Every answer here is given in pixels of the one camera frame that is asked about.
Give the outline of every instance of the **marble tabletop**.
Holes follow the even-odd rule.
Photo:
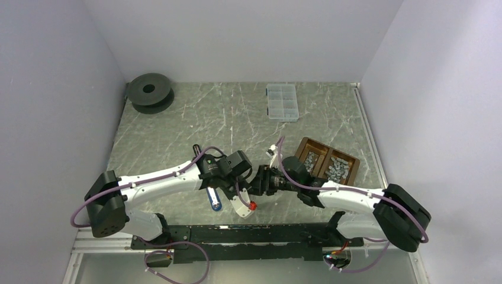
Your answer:
[[[283,152],[292,156],[310,137],[361,160],[355,186],[378,188],[379,177],[349,83],[295,83],[300,119],[273,122],[266,114],[265,82],[175,83],[175,100],[165,111],[140,114],[128,101],[120,121],[108,170],[140,175],[177,166],[193,158],[192,145],[217,146],[230,154],[243,150],[253,163],[269,161],[265,150],[284,135]],[[327,222],[332,209],[304,205],[293,192],[253,196],[258,208],[240,218],[220,192],[223,209],[211,209],[204,190],[147,202],[139,209],[163,214],[171,225],[280,224]]]

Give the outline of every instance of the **white wall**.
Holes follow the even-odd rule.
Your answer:
[[[403,0],[84,0],[127,80],[359,82]]]
[[[362,80],[390,182],[432,214],[432,283],[502,283],[502,2],[404,1]]]
[[[0,283],[61,283],[124,79],[80,0],[0,2]]]

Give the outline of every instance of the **black spool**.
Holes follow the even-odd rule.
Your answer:
[[[136,111],[142,114],[157,114],[168,108],[174,101],[171,81],[164,75],[148,73],[128,84],[127,98]]]

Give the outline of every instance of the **plastic storage box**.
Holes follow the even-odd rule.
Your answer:
[[[293,84],[268,84],[268,118],[280,122],[294,122],[298,120],[297,91]]]

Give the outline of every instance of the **brown tray compartment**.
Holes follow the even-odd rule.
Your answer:
[[[301,140],[300,146],[298,147],[295,156],[297,156],[302,163],[304,163],[305,167],[307,167],[308,172],[311,175],[317,176],[323,167],[324,160],[326,156],[329,154],[331,148],[329,146],[324,145],[323,143],[319,143],[315,140],[312,140],[308,137],[304,137]],[[305,161],[310,153],[315,155],[316,159],[312,162],[313,168],[309,169],[309,163],[306,164]]]
[[[329,166],[333,165],[331,157],[334,157],[335,159],[340,158],[348,162],[349,174],[347,175],[346,179],[340,180],[339,183],[342,185],[354,184],[354,180],[356,179],[356,174],[361,163],[359,159],[344,152],[338,151],[332,147],[324,145],[321,142],[315,141],[308,137],[304,137],[301,140],[300,146],[298,147],[295,156],[305,164],[305,160],[307,159],[309,153],[314,153],[318,156],[317,160],[313,162],[313,168],[310,171],[311,175],[317,176],[318,178],[327,179],[328,177],[325,172],[329,169]]]

